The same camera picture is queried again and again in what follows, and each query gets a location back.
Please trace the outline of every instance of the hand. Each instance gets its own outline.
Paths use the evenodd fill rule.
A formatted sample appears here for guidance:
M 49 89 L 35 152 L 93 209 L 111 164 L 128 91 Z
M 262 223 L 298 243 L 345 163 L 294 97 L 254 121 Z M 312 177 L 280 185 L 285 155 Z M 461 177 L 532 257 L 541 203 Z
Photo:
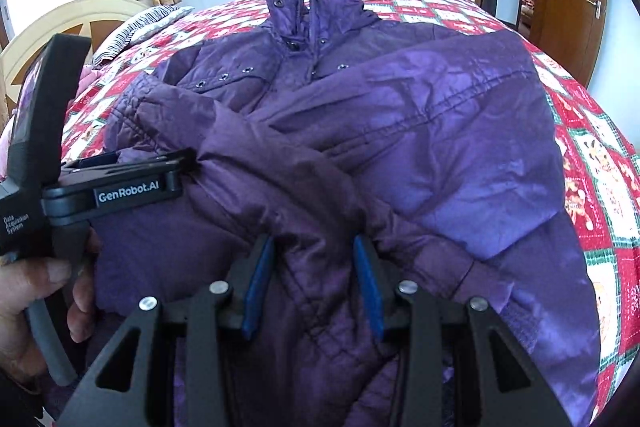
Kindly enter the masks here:
M 98 253 L 98 248 L 91 230 L 86 249 Z M 71 265 L 60 259 L 24 259 L 0 266 L 0 368 L 18 382 L 26 383 L 47 368 L 23 311 L 62 288 L 70 277 Z M 66 319 L 71 338 L 81 343 L 94 332 L 93 264 L 82 267 L 73 296 Z

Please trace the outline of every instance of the pillow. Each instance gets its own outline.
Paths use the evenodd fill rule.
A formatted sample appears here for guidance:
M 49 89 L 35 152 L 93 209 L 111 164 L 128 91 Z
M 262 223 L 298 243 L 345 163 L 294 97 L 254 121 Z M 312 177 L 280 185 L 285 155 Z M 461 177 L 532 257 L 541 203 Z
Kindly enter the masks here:
M 152 6 L 118 26 L 100 45 L 94 53 L 94 67 L 100 67 L 104 62 L 113 60 L 129 44 L 133 33 L 178 9 L 177 6 Z
M 140 44 L 140 42 L 144 42 L 147 39 L 150 39 L 154 35 L 164 30 L 167 26 L 170 26 L 171 24 L 176 22 L 178 19 L 182 19 L 183 17 L 190 14 L 193 10 L 195 10 L 193 6 L 183 6 L 182 8 L 177 9 L 175 12 L 169 13 L 169 15 L 163 17 L 158 22 L 143 26 L 133 33 L 129 44 L 133 46 L 136 44 Z

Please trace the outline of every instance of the door handle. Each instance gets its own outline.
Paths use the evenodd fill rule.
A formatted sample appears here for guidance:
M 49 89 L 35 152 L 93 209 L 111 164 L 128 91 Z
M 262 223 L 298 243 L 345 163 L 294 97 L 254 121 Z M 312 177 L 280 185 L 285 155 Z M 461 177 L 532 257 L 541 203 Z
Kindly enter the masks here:
M 593 7 L 596 9 L 596 19 L 599 19 L 600 18 L 600 14 L 602 13 L 602 3 L 601 3 L 601 1 L 590 1 L 590 0 L 587 0 L 587 2 L 589 4 L 592 4 Z

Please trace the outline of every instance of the purple jacket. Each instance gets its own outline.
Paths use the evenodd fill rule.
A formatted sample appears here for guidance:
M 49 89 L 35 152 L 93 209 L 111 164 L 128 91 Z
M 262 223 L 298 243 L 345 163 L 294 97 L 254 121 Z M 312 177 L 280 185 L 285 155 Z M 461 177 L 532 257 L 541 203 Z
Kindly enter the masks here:
M 520 37 L 383 21 L 361 0 L 267 1 L 263 26 L 177 52 L 113 111 L 105 143 L 122 161 L 192 147 L 201 167 L 180 199 L 93 222 L 98 306 L 191 295 L 268 232 L 280 250 L 262 327 L 225 351 L 237 425 L 382 427 L 397 359 L 354 281 L 366 232 L 431 292 L 488 298 L 586 426 L 595 297 Z

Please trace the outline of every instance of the red checkered bedspread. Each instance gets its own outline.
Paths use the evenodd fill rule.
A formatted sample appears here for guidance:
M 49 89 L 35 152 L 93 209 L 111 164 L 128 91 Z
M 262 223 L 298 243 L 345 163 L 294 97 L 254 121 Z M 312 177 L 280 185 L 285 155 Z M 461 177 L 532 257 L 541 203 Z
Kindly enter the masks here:
M 364 0 L 382 18 L 431 22 L 465 34 L 504 29 L 469 0 Z M 200 42 L 250 30 L 268 17 L 264 0 L 238 0 L 193 13 L 121 53 L 72 106 L 63 156 L 100 153 L 102 128 L 140 71 Z M 598 104 L 548 55 L 525 41 L 556 120 L 564 156 L 565 208 L 598 297 L 602 342 L 597 410 L 622 380 L 640 344 L 640 156 Z

